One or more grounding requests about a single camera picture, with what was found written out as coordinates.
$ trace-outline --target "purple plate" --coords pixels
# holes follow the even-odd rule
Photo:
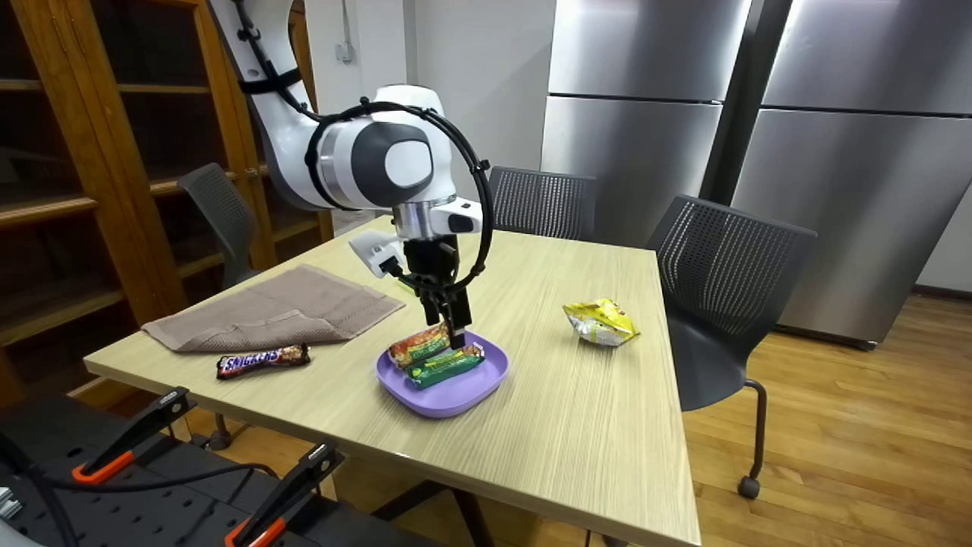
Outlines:
[[[504,384],[507,376],[507,356],[500,346],[494,346],[488,341],[471,331],[464,338],[487,349],[487,358],[474,372],[440,381],[428,388],[414,388],[407,384],[407,373],[400,373],[392,364],[388,352],[382,352],[377,358],[377,381],[392,393],[392,397],[397,397],[407,410],[419,416],[431,416],[431,420],[459,416],[477,406],[481,400],[487,400],[500,388],[500,384]]]

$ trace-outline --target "wall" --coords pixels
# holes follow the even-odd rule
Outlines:
[[[411,78],[494,163],[542,166],[555,0],[407,0]]]
[[[342,64],[342,0],[309,0],[309,47],[321,109],[388,81],[435,88],[481,158],[542,166],[555,0],[350,0],[356,64]]]
[[[382,84],[407,81],[407,39],[400,0],[347,0],[347,28],[342,0],[308,0],[309,64],[317,75],[317,102],[321,112],[342,112]],[[335,231],[367,222],[367,211],[333,209]]]

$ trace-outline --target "wooden table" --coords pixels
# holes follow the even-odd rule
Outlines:
[[[477,236],[462,241],[468,260],[474,246]],[[147,335],[93,352],[90,372],[152,393],[185,387],[214,410],[324,438],[350,457],[395,458],[428,480],[613,537],[698,543],[654,253],[500,231],[487,273],[471,282],[471,331],[507,352],[510,373],[481,406],[440,421],[405,410],[374,372],[392,341],[422,327],[419,302],[395,279],[374,279],[347,236],[250,282],[297,265],[407,308],[352,342],[312,346],[312,364],[302,372],[220,384],[214,356],[174,356]],[[640,338],[619,349],[580,342],[561,305],[590,298],[613,298]]]

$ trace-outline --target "yellow snack bag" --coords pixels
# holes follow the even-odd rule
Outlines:
[[[636,323],[607,298],[565,305],[579,338],[595,346],[622,346],[638,338]]]

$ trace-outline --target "wooden floor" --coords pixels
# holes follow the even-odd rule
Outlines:
[[[754,394],[687,414],[704,543],[972,543],[972,302],[915,296],[875,352],[772,335],[750,358],[768,388],[759,501],[735,494],[750,463]],[[308,444],[248,429],[224,453],[290,468]],[[347,466],[365,509],[411,486],[380,463]],[[585,528],[488,504],[500,543],[585,543]],[[443,494],[397,519],[468,543]]]

